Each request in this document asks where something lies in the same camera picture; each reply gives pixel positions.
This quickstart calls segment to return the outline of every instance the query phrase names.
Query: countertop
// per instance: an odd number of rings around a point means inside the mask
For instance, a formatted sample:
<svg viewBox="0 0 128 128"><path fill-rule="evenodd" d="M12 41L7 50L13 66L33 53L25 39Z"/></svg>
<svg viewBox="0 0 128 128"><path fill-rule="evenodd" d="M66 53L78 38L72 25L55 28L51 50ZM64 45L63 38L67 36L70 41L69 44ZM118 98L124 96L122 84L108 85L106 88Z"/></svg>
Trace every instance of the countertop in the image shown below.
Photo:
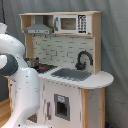
<svg viewBox="0 0 128 128"><path fill-rule="evenodd" d="M114 81L114 77L110 73L107 73L104 71L100 71L96 75L92 74L90 77L88 77L87 79L83 81L72 81L72 80L67 80L67 79L51 76L51 73L61 68L62 67L57 67L44 74L39 74L39 78L42 78L44 80L58 82L58 83L60 82L63 84L68 84L70 86L73 86L73 87L75 86L75 87L83 88L83 89L103 88L103 87L109 86Z"/></svg>

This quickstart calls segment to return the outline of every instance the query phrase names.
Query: floor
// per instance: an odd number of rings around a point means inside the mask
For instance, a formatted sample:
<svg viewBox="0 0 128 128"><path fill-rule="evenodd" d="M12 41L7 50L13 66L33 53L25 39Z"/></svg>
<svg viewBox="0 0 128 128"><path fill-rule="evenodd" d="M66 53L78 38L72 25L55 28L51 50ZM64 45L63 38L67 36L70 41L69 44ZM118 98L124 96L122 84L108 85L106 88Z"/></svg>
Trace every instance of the floor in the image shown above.
<svg viewBox="0 0 128 128"><path fill-rule="evenodd" d="M0 102L0 128L8 121L11 116L9 99Z"/></svg>

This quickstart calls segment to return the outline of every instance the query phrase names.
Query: cabinet handle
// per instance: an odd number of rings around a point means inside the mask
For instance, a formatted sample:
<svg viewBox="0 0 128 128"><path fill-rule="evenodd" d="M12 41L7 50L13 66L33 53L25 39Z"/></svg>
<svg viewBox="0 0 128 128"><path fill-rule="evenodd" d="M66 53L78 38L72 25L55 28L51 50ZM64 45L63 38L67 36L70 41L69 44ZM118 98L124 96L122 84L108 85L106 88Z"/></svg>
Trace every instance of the cabinet handle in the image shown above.
<svg viewBox="0 0 128 128"><path fill-rule="evenodd" d="M50 102L47 103L47 117L48 117L48 120L51 120L51 115L50 115Z"/></svg>
<svg viewBox="0 0 128 128"><path fill-rule="evenodd" d="M57 21L58 21L58 17L56 17L54 19L54 28L55 28L55 31L58 31L58 27L57 27L57 24L56 24Z"/></svg>

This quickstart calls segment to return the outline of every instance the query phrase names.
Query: microwave window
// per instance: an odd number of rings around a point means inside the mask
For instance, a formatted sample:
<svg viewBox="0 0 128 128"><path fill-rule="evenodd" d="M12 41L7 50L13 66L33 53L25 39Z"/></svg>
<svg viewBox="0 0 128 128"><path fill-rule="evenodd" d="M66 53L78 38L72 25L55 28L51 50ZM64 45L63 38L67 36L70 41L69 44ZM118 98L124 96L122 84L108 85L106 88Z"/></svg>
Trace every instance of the microwave window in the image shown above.
<svg viewBox="0 0 128 128"><path fill-rule="evenodd" d="M76 18L61 18L61 29L76 30Z"/></svg>

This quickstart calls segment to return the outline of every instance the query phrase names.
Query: microwave door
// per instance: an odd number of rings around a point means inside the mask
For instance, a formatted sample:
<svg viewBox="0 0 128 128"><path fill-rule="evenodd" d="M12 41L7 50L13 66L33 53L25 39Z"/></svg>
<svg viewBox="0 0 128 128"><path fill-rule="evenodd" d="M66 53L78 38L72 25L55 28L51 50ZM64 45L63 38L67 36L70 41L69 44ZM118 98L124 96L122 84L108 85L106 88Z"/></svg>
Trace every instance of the microwave door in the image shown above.
<svg viewBox="0 0 128 128"><path fill-rule="evenodd" d="M77 15L58 15L55 19L55 33L78 33Z"/></svg>

